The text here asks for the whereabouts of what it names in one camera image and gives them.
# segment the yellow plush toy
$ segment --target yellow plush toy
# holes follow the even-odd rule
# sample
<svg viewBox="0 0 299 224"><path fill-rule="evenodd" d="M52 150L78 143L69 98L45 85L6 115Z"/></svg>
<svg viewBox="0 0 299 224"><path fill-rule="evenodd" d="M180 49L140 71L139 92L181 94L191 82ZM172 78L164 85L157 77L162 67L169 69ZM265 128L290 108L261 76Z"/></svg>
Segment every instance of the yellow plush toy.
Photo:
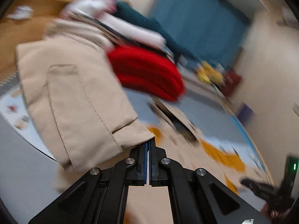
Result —
<svg viewBox="0 0 299 224"><path fill-rule="evenodd" d="M196 76L201 82L208 84L224 84L224 79L220 72L216 71L206 61L201 62L201 67L196 70Z"/></svg>

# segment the purple object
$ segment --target purple object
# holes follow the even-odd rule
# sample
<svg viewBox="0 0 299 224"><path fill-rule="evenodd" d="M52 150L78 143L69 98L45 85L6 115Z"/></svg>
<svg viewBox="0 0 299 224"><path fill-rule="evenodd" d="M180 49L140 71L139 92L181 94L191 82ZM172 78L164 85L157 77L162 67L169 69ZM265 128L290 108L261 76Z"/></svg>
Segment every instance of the purple object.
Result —
<svg viewBox="0 0 299 224"><path fill-rule="evenodd" d="M243 103L243 106L241 107L239 113L237 114L237 118L240 121L240 123L245 126L249 120L253 116L253 110L246 104Z"/></svg>

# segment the blue curtain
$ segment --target blue curtain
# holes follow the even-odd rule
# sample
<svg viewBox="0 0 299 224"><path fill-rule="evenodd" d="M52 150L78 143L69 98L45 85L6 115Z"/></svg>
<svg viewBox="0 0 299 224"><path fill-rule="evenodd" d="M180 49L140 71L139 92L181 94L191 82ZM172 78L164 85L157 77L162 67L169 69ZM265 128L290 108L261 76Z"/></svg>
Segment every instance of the blue curtain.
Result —
<svg viewBox="0 0 299 224"><path fill-rule="evenodd" d="M199 60L228 69L249 19L227 0L156 0L150 16ZM188 60L194 69L198 61Z"/></svg>

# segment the red folded cloth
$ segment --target red folded cloth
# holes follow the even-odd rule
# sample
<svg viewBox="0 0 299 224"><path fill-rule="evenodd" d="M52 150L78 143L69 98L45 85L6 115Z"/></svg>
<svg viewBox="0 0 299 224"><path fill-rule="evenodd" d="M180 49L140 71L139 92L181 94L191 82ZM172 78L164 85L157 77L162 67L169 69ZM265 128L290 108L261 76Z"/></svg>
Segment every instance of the red folded cloth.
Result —
<svg viewBox="0 0 299 224"><path fill-rule="evenodd" d="M184 84L176 66L167 58L136 46L117 46L108 53L113 70L124 87L176 101Z"/></svg>

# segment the silver bolt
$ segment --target silver bolt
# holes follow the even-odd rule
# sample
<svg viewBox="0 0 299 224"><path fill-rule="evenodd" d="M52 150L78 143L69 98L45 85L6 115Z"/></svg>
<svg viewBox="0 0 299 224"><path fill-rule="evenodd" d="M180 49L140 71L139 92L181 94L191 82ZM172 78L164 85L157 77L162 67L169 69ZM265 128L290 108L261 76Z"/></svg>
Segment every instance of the silver bolt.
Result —
<svg viewBox="0 0 299 224"><path fill-rule="evenodd" d="M199 176L205 176L206 175L206 170L204 170L203 168L199 168L197 169L196 173L199 175Z"/></svg>
<svg viewBox="0 0 299 224"><path fill-rule="evenodd" d="M94 168L92 168L89 172L90 172L92 175L97 175L97 174L100 172L100 170L99 170L98 168L94 167Z"/></svg>
<svg viewBox="0 0 299 224"><path fill-rule="evenodd" d="M126 159L127 164L133 164L134 162L135 162L134 158L129 157L129 158Z"/></svg>
<svg viewBox="0 0 299 224"><path fill-rule="evenodd" d="M163 164L170 164L170 159L169 159L169 158L162 158L162 159L161 159L161 162L162 162Z"/></svg>

